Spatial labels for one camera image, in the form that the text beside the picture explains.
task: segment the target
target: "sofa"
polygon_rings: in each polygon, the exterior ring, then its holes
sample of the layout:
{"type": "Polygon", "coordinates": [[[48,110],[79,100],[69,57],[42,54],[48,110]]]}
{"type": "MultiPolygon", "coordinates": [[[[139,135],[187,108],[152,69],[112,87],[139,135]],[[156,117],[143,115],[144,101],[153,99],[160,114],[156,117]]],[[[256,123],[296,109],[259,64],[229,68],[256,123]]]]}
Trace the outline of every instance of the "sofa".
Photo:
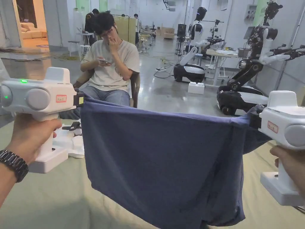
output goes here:
{"type": "Polygon", "coordinates": [[[21,22],[20,25],[23,39],[47,37],[47,31],[35,28],[33,23],[21,22]]]}
{"type": "Polygon", "coordinates": [[[162,27],[161,29],[162,36],[166,39],[174,39],[175,37],[175,29],[162,27]]]}

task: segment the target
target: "red label sticker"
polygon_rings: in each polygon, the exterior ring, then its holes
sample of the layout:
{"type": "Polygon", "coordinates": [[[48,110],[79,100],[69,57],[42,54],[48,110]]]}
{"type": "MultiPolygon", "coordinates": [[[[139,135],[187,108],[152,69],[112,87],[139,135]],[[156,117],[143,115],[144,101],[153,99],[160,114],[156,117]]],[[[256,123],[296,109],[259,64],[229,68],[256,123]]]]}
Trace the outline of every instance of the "red label sticker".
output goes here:
{"type": "Polygon", "coordinates": [[[274,133],[278,133],[278,126],[268,121],[268,128],[272,130],[274,133]]]}
{"type": "Polygon", "coordinates": [[[67,96],[66,95],[57,95],[56,96],[56,102],[57,103],[65,103],[65,102],[67,102],[67,96]]]}

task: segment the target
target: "jeans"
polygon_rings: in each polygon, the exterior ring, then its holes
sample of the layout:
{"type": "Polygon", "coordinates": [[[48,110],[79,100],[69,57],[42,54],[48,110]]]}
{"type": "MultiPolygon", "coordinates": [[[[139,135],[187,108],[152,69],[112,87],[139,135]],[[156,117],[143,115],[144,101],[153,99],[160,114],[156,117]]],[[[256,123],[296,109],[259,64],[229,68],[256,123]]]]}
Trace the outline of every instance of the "jeans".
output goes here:
{"type": "MultiPolygon", "coordinates": [[[[80,91],[84,92],[86,95],[91,96],[96,100],[101,100],[123,106],[130,105],[129,94],[123,90],[101,91],[95,87],[84,85],[84,87],[80,87],[80,91]]],[[[79,120],[81,118],[80,113],[81,107],[78,107],[73,110],[60,112],[59,117],[61,119],[79,120]]]]}

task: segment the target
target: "power strip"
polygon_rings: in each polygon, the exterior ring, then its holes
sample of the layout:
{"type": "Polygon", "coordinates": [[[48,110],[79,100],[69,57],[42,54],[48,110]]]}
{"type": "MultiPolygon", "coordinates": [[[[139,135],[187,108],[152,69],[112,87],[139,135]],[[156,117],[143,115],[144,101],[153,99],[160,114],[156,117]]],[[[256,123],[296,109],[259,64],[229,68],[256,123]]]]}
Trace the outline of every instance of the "power strip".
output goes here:
{"type": "Polygon", "coordinates": [[[166,71],[166,68],[164,67],[159,67],[159,68],[156,68],[155,72],[165,72],[166,71]]]}

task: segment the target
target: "white t-shirt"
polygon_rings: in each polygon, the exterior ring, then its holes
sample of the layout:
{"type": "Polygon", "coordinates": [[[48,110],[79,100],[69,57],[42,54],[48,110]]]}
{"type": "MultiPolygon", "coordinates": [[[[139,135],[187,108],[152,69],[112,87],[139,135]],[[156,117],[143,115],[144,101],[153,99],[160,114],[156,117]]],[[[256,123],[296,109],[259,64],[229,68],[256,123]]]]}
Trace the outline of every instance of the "white t-shirt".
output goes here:
{"type": "MultiPolygon", "coordinates": [[[[119,46],[118,54],[126,67],[134,72],[140,73],[139,52],[135,45],[123,40],[119,46]]],[[[112,54],[110,53],[109,45],[107,42],[104,42],[104,40],[95,42],[89,48],[89,51],[87,52],[82,63],[93,61],[100,56],[105,58],[105,60],[110,62],[112,65],[109,67],[98,66],[95,68],[95,73],[88,81],[88,85],[93,86],[101,91],[119,89],[128,92],[129,80],[123,80],[123,77],[115,67],[112,54]]]]}

